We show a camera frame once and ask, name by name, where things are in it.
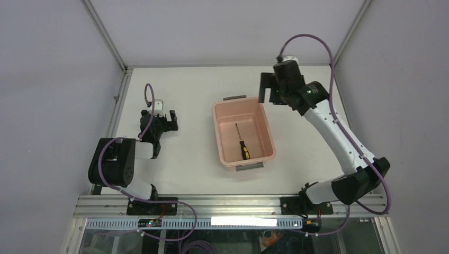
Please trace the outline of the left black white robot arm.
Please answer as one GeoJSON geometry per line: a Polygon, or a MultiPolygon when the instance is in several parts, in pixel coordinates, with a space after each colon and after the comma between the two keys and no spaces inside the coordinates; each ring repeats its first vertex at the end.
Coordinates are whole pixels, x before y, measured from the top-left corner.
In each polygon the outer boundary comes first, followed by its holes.
{"type": "Polygon", "coordinates": [[[135,177],[134,165],[136,160],[156,159],[163,133],[178,130],[176,112],[170,110],[169,114],[170,120],[166,114],[157,112],[152,115],[148,110],[142,110],[140,128],[145,133],[141,140],[99,139],[88,169],[90,183],[126,192],[133,201],[158,201],[156,187],[135,177]]]}

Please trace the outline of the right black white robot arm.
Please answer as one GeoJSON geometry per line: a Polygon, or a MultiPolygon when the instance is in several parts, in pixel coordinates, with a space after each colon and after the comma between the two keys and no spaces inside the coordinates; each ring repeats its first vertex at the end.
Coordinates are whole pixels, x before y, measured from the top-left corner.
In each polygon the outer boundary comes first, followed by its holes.
{"type": "Polygon", "coordinates": [[[343,175],[325,182],[305,184],[299,196],[307,205],[340,201],[352,205],[379,187],[390,169],[387,158],[376,157],[332,110],[330,94],[318,81],[306,83],[294,60],[284,60],[273,66],[273,72],[260,75],[259,103],[270,89],[269,102],[287,105],[303,116],[325,140],[337,158],[343,175]]]}

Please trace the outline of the black yellow handled screwdriver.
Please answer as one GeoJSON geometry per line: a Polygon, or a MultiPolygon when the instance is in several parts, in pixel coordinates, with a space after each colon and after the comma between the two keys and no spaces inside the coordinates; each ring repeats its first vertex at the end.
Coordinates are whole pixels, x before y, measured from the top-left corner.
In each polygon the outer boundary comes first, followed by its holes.
{"type": "Polygon", "coordinates": [[[241,150],[242,158],[243,158],[243,160],[249,160],[250,159],[250,153],[249,153],[248,148],[245,145],[245,142],[244,142],[244,140],[243,140],[243,138],[241,136],[241,133],[240,133],[240,130],[239,130],[239,127],[238,127],[237,123],[235,123],[235,127],[236,127],[237,134],[238,134],[238,137],[239,137],[239,144],[240,144],[240,150],[241,150]]]}

